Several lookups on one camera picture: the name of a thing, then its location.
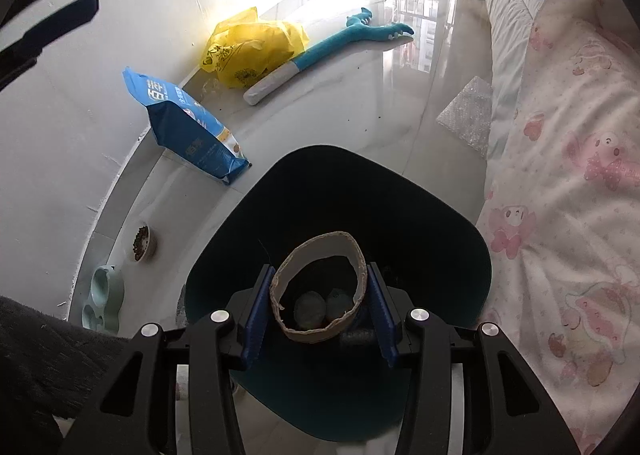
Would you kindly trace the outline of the teal plush back scratcher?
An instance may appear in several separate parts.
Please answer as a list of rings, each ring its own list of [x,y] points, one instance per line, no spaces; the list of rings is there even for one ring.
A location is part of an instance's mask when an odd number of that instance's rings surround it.
[[[342,30],[309,47],[248,88],[243,94],[244,101],[250,106],[257,105],[300,72],[351,44],[360,41],[389,42],[414,35],[413,28],[405,23],[375,26],[372,24],[372,19],[373,14],[367,8],[361,8],[358,13],[349,15]]]

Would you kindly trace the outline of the yellow plastic bag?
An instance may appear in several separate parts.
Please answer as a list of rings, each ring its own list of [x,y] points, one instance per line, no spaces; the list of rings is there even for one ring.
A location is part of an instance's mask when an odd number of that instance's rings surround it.
[[[200,68],[228,88],[248,89],[302,54],[309,38],[303,27],[262,21],[255,7],[220,21],[206,42]]]

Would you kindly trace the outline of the pet food bowl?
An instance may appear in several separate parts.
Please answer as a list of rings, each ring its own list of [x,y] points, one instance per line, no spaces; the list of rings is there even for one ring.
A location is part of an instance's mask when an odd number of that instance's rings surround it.
[[[157,247],[155,234],[149,224],[137,226],[136,234],[131,243],[130,253],[134,262],[151,260]]]

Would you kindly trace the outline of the pink patterned white duvet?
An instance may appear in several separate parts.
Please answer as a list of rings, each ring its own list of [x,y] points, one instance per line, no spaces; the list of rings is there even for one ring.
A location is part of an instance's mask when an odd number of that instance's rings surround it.
[[[611,452],[639,383],[639,31],[623,0],[542,2],[478,225],[483,319],[579,452]]]

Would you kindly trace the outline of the black trash bin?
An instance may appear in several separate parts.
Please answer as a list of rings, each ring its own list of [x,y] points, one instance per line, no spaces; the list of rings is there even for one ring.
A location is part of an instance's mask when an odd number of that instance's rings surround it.
[[[264,265],[279,267],[304,241],[343,231],[387,286],[445,323],[472,326],[491,281],[484,238],[454,209],[396,172],[330,145],[277,161],[210,239],[186,281],[186,318],[224,308],[256,283]],[[404,365],[390,366],[378,341],[288,339],[297,299],[332,288],[352,295],[356,273],[343,257],[316,260],[285,292],[281,321],[270,321],[258,358],[235,380],[301,431],[337,442],[368,441],[401,420],[409,389]]]

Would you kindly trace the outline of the white mattress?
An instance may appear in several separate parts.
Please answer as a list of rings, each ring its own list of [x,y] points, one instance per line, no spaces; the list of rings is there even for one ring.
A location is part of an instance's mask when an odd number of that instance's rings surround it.
[[[516,112],[530,30],[542,0],[483,0],[490,23],[492,105],[487,159],[500,160]]]

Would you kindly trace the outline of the white tissue wad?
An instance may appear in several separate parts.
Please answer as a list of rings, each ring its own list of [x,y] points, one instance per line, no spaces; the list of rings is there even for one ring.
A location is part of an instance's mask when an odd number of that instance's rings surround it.
[[[326,297],[316,291],[308,291],[295,302],[294,324],[301,331],[323,328],[334,319],[341,319],[353,306],[352,296],[345,290],[332,288]]]

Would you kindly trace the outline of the blue cat food bag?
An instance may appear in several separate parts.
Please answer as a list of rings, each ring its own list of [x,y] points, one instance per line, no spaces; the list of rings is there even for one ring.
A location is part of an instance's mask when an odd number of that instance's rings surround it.
[[[189,93],[130,67],[122,77],[131,97],[146,108],[158,145],[226,186],[250,168],[232,132]]]

